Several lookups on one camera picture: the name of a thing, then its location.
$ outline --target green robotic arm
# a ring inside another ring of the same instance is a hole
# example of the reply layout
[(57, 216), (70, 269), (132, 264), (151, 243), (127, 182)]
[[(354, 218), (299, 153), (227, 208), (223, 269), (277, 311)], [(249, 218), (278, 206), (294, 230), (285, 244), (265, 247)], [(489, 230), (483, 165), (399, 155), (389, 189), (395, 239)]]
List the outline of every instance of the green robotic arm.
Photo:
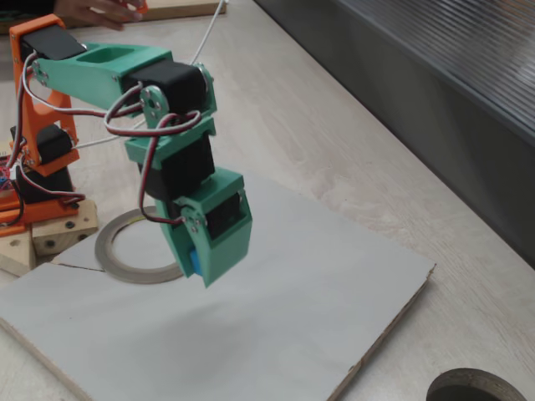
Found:
[[(51, 32), (36, 31), (25, 42), (38, 55), (32, 67), (41, 84), (103, 109), (140, 85), (140, 98), (133, 101), (141, 104), (138, 113), (149, 129), (169, 114), (200, 112), (192, 128), (158, 138), (146, 166), (146, 192), (155, 198), (159, 217), (178, 222), (161, 228), (184, 275), (197, 274), (210, 286), (245, 257), (252, 229), (243, 177), (214, 166), (210, 137), (216, 134), (217, 104), (211, 75), (201, 64), (173, 61), (163, 48), (82, 45), (53, 29), (54, 40)], [(151, 141), (147, 135), (125, 142), (140, 170)]]

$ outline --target orange robot base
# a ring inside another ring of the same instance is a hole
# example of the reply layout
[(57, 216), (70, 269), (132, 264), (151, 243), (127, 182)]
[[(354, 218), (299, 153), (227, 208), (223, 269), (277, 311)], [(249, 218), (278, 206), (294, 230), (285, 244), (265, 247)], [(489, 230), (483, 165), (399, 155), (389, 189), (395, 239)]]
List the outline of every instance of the orange robot base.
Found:
[[(23, 60), (21, 57), (21, 38), (27, 33), (46, 28), (51, 25), (59, 25), (64, 28), (64, 24), (55, 15), (37, 18), (27, 23), (22, 23), (10, 29), (10, 39), (13, 52), (13, 72), (15, 82), (18, 83), (23, 73)], [(48, 102), (58, 107), (70, 108), (70, 97), (66, 94), (53, 91), (48, 97)], [(72, 115), (61, 114), (44, 104), (34, 104), (28, 94), (24, 94), (23, 99), (23, 137), (27, 144), (23, 147), (26, 154), (26, 161), (32, 166), (32, 170), (37, 171), (40, 175), (48, 176), (54, 172), (63, 169), (67, 165), (79, 159), (77, 150), (71, 150), (68, 154), (63, 155), (56, 160), (40, 164), (40, 157), (37, 148), (38, 132), (51, 124), (59, 123), (61, 128), (69, 133), (73, 144), (78, 143), (76, 128), (74, 126), (74, 117)], [(13, 221), (19, 213), (19, 201), (14, 190), (4, 190), (0, 192), (0, 223)], [(76, 215), (78, 210), (72, 206), (66, 206), (60, 200), (46, 200), (39, 203), (24, 205), (24, 214), (21, 220), (8, 227), (0, 228), (0, 236), (10, 236), (18, 234), (27, 229), (28, 225), (36, 221), (46, 221), (58, 217)]]

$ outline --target wooden table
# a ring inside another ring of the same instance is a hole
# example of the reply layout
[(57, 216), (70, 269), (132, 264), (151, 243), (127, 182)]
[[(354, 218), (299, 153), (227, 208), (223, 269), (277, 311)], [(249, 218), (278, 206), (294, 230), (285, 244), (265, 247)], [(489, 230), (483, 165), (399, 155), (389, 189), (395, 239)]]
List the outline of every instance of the wooden table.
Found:
[[(195, 18), (75, 34), (81, 41), (159, 45), (188, 60), (207, 23)], [(7, 42), (0, 47), (4, 138), (15, 100)], [(231, 2), (201, 61), (216, 79), (217, 163), (319, 199), (438, 264), (345, 399), (425, 400), (439, 373), (461, 367), (490, 371), (535, 398), (535, 271), (252, 0)], [(106, 135), (97, 119), (78, 122), (82, 141)], [(135, 207), (139, 174), (120, 141), (81, 153), (73, 180), (96, 201), (101, 222)], [(0, 272), (0, 287), (13, 279)], [(74, 396), (0, 331), (0, 400), (14, 399)]]

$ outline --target green 3d-printed bracket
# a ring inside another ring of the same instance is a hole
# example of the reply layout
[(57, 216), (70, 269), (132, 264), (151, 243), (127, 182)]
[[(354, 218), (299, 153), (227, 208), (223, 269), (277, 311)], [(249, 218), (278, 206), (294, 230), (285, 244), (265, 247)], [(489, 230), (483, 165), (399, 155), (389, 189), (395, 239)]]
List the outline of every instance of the green 3d-printed bracket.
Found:
[[(212, 78), (201, 64), (198, 65), (208, 83), (208, 96), (202, 110), (202, 119), (192, 129), (180, 134), (161, 138), (156, 148), (151, 168), (161, 170), (163, 160), (184, 149), (205, 133), (216, 134), (212, 114), (217, 110)], [(155, 86), (141, 92), (143, 112), (149, 128), (154, 128), (160, 119), (169, 113), (165, 95)], [(143, 163), (150, 140), (135, 138), (125, 143), (130, 160)], [(207, 227), (206, 215), (232, 196), (239, 196), (239, 213), (228, 221), (214, 237)], [(161, 229), (173, 251), (173, 255), (186, 277), (196, 273), (202, 276), (205, 286), (210, 286), (247, 254), (252, 229), (252, 216), (244, 190), (243, 177), (238, 173), (216, 168), (216, 172), (188, 196), (173, 202), (179, 206), (185, 224), (171, 226), (162, 224)], [(165, 202), (155, 202), (158, 215), (171, 218)]]
[[(108, 109), (128, 88), (122, 87), (123, 77), (164, 58), (172, 59), (169, 50), (146, 46), (86, 43), (87, 51), (65, 60), (38, 59), (33, 63), (35, 77), (43, 85), (69, 94), (87, 103)], [(180, 135), (160, 138), (152, 169), (162, 170), (168, 157), (186, 148), (203, 135), (216, 134), (212, 115), (217, 111), (213, 79), (202, 64), (208, 87), (199, 124)], [(169, 113), (165, 95), (156, 86), (141, 91), (143, 113), (149, 128), (155, 128)], [(143, 164), (150, 139), (135, 138), (125, 143), (130, 160)], [(206, 215), (225, 201), (236, 201), (238, 213), (226, 221), (217, 233), (210, 233)], [(167, 242), (184, 274), (202, 276), (208, 287), (222, 274), (236, 265), (246, 254), (252, 228), (252, 217), (244, 190), (243, 177), (237, 173), (216, 168), (214, 174), (188, 196), (173, 202), (186, 219), (179, 226), (161, 225)], [(171, 218), (168, 206), (156, 201), (160, 216)]]

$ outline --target human hand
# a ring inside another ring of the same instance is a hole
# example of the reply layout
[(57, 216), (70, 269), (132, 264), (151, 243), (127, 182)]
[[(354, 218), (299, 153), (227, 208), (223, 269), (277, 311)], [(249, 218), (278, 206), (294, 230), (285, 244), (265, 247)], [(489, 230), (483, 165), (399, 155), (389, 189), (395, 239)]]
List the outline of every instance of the human hand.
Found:
[[(123, 30), (123, 22), (141, 20), (141, 14), (121, 5), (120, 0), (56, 0), (54, 13), (59, 16), (72, 17), (81, 21), (107, 27), (116, 31)], [(125, 0), (124, 3), (140, 7), (142, 0)]]

